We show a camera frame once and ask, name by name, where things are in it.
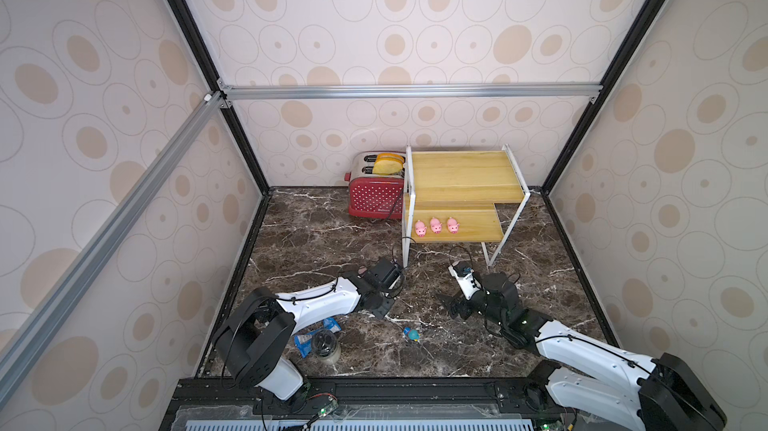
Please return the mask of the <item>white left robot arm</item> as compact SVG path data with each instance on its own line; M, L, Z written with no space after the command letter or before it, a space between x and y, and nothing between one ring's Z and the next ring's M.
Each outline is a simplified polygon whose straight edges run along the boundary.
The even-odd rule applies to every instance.
M330 282L294 293L253 290L213 334L224 370L239 389L261 388L290 401L306 378L283 357L293 336L328 318L368 311L385 317L405 284L405 268L382 258L370 268L340 273Z

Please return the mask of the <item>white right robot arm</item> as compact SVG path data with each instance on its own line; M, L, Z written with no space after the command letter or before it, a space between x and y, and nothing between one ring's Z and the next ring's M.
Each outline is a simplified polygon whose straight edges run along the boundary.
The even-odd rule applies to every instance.
M476 275L467 261L448 268L460 290L442 300L453 318L478 315L486 331L553 369L542 386L565 408L628 430L722 430L727 416L690 366L602 343L522 304L503 273Z

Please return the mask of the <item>pink pig toy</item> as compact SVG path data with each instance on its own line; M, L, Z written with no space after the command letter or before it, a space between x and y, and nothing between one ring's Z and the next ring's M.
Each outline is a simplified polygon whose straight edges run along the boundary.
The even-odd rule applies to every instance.
M453 218L450 217L446 221L447 229L451 234L457 234L459 232L459 222Z
M433 233L439 234L442 231L442 222L436 217L431 218L430 229Z
M427 233L427 226L422 221L417 221L414 225L414 230L417 236L424 237Z

